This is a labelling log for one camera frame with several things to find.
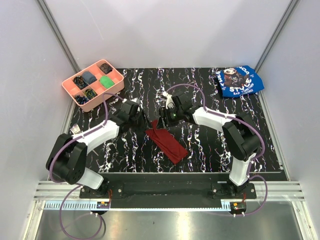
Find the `red cloth napkin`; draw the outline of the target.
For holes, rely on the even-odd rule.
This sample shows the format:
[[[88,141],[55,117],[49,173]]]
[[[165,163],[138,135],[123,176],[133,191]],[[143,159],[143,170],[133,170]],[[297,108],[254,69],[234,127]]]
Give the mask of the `red cloth napkin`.
[[[157,123],[157,120],[152,121],[151,128],[145,133],[173,164],[179,163],[188,155],[188,151],[166,129],[157,128]]]

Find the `silver metal fork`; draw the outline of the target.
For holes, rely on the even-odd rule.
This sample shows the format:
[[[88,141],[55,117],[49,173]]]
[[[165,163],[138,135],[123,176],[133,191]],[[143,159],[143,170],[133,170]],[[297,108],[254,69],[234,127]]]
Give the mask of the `silver metal fork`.
[[[71,128],[70,131],[73,135],[79,134],[81,132],[80,127],[77,124],[74,124]]]

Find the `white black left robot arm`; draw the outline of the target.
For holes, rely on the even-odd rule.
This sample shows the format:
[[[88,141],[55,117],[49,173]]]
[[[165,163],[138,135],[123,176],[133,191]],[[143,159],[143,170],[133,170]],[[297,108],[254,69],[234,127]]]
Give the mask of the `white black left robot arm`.
[[[103,198],[108,186],[102,175],[86,167],[88,153],[130,129],[145,131],[151,127],[140,100],[124,99],[120,109],[95,127],[58,136],[45,166],[50,180],[88,187],[95,197]]]

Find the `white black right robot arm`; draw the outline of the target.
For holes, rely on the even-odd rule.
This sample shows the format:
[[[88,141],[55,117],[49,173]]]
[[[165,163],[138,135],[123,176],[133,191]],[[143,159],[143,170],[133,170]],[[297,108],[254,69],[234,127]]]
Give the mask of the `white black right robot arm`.
[[[158,129],[176,126],[185,121],[205,126],[223,133],[225,143],[232,155],[232,167],[222,194],[239,198],[249,183],[249,163],[256,157],[262,140],[253,127],[251,119],[245,115],[222,113],[208,107],[195,105],[185,94],[162,93],[165,106],[159,109]]]

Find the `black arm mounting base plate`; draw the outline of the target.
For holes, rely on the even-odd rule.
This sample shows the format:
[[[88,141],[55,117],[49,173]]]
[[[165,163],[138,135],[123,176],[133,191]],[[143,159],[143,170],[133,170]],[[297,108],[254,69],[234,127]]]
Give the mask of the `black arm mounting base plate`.
[[[222,200],[256,200],[253,183],[230,186],[227,173],[104,173],[101,190],[85,187],[82,199],[111,197],[112,209],[204,209]]]

